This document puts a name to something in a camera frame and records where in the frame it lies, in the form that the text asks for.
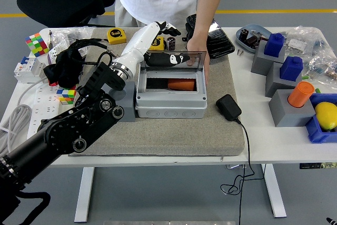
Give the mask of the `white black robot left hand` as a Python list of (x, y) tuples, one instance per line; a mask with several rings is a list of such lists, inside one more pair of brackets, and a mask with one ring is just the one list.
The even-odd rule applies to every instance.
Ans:
[(152, 22), (133, 35), (122, 55), (113, 60), (110, 68), (134, 75), (137, 64), (142, 61), (145, 61), (149, 67), (174, 67), (191, 59), (187, 54), (173, 53), (157, 53), (145, 57), (145, 53), (159, 33), (181, 35), (181, 32), (168, 22)]

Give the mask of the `person's left hand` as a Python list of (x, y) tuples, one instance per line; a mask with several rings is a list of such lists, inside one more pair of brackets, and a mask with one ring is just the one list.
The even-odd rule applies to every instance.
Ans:
[(188, 51), (203, 51), (206, 52), (204, 59), (204, 74), (205, 74), (205, 84), (209, 83), (209, 72), (210, 72), (210, 57), (206, 46), (207, 35), (194, 34), (192, 38), (187, 43)]

